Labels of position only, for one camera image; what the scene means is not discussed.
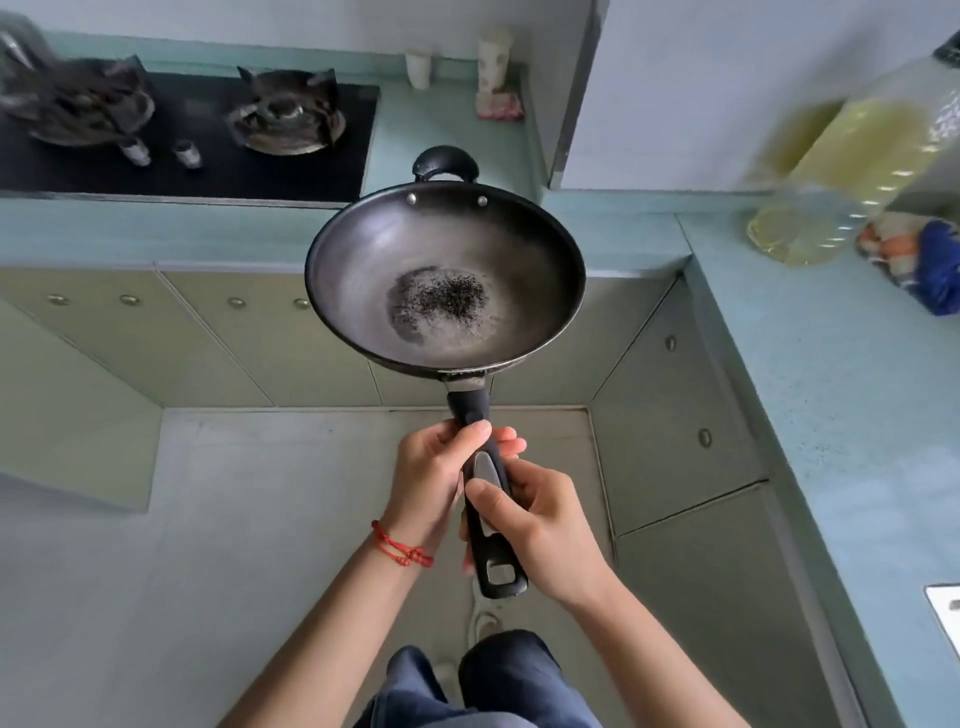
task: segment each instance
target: white cup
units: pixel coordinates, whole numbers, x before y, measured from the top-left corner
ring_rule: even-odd
[[[430,87],[430,54],[425,51],[407,51],[407,78],[420,91]]]
[[[502,26],[484,28],[478,34],[477,71],[480,90],[492,93],[503,86],[507,78],[507,61],[514,37]]]

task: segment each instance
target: stove burner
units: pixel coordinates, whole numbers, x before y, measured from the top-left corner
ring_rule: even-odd
[[[156,110],[136,56],[79,59],[16,68],[0,109],[41,141],[63,147],[118,142],[142,129]]]
[[[241,146],[268,155],[316,152],[343,134],[347,120],[338,110],[339,91],[331,68],[323,73],[238,68],[254,101],[233,110],[227,122]]]

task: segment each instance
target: yellow oil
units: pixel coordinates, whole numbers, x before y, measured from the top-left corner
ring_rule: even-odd
[[[787,265],[831,259],[944,149],[932,136],[923,106],[882,98],[848,104],[747,233]]]

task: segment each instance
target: fingernail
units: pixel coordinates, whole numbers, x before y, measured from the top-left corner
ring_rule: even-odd
[[[472,477],[467,481],[467,485],[464,486],[464,491],[482,491],[487,487],[487,481],[481,480],[478,477]]]

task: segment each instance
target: black seeds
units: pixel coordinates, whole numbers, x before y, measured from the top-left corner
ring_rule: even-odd
[[[422,341],[422,324],[446,320],[469,329],[489,297],[472,274],[429,266],[398,278],[387,299],[397,333]]]

